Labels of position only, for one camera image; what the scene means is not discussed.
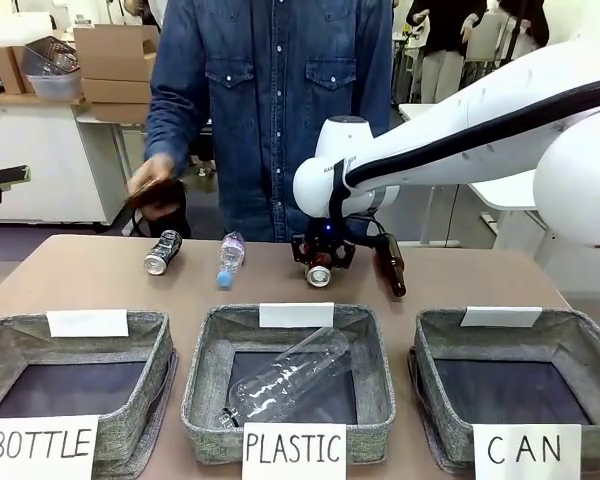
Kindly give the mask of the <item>background person beige trousers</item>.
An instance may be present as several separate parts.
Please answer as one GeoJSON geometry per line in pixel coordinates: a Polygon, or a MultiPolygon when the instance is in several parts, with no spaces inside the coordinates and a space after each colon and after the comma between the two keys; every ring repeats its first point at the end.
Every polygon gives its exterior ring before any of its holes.
{"type": "Polygon", "coordinates": [[[406,22],[429,21],[423,48],[421,102],[440,103],[458,91],[468,41],[487,10],[487,0],[413,0],[406,22]]]}

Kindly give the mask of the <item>grey fabric basket bottle label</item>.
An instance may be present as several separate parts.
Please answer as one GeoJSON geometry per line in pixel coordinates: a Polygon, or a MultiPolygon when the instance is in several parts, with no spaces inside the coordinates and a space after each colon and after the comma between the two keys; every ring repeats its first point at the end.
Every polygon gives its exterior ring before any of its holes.
{"type": "Polygon", "coordinates": [[[44,314],[0,319],[0,418],[96,415],[93,480],[136,480],[177,366],[163,312],[126,314],[123,337],[61,338],[44,314]]]}

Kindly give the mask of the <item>person's right forearm denim sleeve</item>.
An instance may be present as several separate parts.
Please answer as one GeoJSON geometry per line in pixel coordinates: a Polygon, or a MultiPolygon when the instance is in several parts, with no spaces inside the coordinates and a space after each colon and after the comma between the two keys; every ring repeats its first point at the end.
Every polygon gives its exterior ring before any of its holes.
{"type": "Polygon", "coordinates": [[[146,157],[168,156],[173,176],[178,176],[188,165],[190,144],[210,118],[206,79],[199,74],[155,74],[150,87],[146,157]]]}

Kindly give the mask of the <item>black crushed drink can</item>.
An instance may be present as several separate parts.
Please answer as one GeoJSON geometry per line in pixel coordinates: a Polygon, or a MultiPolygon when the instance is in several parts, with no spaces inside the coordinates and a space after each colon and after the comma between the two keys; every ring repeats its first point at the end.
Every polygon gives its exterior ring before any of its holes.
{"type": "Polygon", "coordinates": [[[149,250],[144,259],[146,272],[153,276],[163,275],[182,245],[181,235],[174,230],[165,230],[158,242],[149,250]]]}

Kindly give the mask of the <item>white paper sign BOTTLE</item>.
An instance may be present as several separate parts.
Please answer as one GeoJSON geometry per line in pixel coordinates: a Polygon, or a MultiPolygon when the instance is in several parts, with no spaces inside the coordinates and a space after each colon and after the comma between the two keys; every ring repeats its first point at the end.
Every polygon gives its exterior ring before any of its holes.
{"type": "Polygon", "coordinates": [[[97,415],[0,418],[0,480],[92,480],[97,415]]]}

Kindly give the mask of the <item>background person black coat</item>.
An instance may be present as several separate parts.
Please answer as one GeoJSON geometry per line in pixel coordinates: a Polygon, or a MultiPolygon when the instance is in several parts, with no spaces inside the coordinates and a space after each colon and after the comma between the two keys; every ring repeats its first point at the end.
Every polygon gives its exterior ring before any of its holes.
{"type": "Polygon", "coordinates": [[[513,29],[519,24],[512,59],[548,44],[550,32],[544,12],[544,0],[498,0],[498,12],[504,21],[503,35],[507,46],[513,29]]]}

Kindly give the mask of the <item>grey fabric basket plastic label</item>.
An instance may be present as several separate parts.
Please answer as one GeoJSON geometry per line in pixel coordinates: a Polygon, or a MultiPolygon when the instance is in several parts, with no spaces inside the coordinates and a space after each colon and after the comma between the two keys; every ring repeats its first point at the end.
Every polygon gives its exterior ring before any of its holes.
{"type": "MultiPolygon", "coordinates": [[[[298,344],[318,328],[260,328],[256,305],[211,309],[201,324],[181,406],[181,419],[196,460],[204,465],[240,461],[242,429],[216,424],[236,380],[298,344]]],[[[385,460],[396,415],[396,399],[379,323],[359,305],[337,305],[334,328],[350,342],[350,370],[318,389],[287,422],[343,423],[347,460],[385,460]]]]}

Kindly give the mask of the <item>white paper sign CAN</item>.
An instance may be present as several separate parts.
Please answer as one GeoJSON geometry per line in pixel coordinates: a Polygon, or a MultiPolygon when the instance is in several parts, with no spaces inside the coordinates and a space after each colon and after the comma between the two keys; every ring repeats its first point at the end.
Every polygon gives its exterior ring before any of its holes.
{"type": "Polygon", "coordinates": [[[476,480],[581,480],[576,424],[475,424],[476,480]]]}

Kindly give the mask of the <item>large clear plastic bottle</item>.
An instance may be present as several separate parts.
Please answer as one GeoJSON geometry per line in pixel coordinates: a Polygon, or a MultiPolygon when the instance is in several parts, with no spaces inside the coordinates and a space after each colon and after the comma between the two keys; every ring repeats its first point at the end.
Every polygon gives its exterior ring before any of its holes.
{"type": "Polygon", "coordinates": [[[350,370],[350,342],[335,328],[323,327],[274,359],[234,382],[216,424],[281,422],[318,395],[318,389],[350,370]]]}

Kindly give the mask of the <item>grey fabric basket can label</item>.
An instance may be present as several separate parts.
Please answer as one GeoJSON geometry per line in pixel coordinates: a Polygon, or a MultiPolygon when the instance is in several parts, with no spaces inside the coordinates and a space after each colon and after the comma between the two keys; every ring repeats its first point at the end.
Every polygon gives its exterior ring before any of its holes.
{"type": "Polygon", "coordinates": [[[475,476],[475,424],[576,424],[581,477],[599,473],[600,327],[544,308],[531,328],[461,327],[466,308],[421,312],[409,356],[438,464],[475,476]]]}

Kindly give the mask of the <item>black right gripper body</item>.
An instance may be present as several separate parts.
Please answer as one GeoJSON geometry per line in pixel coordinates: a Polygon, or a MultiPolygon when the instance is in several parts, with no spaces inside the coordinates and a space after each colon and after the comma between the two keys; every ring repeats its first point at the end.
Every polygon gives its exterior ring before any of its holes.
{"type": "Polygon", "coordinates": [[[339,230],[328,218],[311,218],[304,235],[306,252],[311,256],[328,254],[336,256],[342,246],[339,230]]]}

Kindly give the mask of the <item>small cardboard box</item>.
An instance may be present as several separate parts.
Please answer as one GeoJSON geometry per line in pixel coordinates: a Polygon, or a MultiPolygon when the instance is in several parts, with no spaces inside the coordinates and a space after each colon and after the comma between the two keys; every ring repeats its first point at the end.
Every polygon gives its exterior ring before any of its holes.
{"type": "Polygon", "coordinates": [[[34,94],[23,70],[24,46],[0,47],[0,79],[9,95],[34,94]]]}

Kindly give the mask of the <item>flat cardboard box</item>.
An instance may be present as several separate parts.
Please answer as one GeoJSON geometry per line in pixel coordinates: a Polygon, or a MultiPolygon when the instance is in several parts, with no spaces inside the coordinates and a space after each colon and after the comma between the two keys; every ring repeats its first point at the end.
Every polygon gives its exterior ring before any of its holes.
{"type": "Polygon", "coordinates": [[[148,82],[82,79],[85,99],[97,104],[148,104],[151,99],[148,82]]]}
{"type": "Polygon", "coordinates": [[[102,122],[144,125],[149,113],[148,104],[94,103],[90,109],[102,122]]]}

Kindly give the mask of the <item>small blue-capped plastic bottle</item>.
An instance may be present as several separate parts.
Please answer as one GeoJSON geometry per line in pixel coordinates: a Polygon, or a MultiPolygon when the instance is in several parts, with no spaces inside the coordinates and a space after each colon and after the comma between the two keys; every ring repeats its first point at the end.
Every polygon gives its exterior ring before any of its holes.
{"type": "Polygon", "coordinates": [[[230,232],[222,240],[219,252],[219,268],[216,275],[218,288],[228,290],[240,270],[246,253],[243,236],[239,232],[230,232]]]}

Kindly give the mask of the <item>red crushed drink can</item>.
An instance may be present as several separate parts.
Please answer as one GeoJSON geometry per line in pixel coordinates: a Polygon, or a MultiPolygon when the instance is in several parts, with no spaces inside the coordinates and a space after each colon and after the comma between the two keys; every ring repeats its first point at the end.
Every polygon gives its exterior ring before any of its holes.
{"type": "Polygon", "coordinates": [[[332,279],[332,258],[327,253],[318,252],[309,261],[305,277],[315,288],[327,287],[332,279]]]}

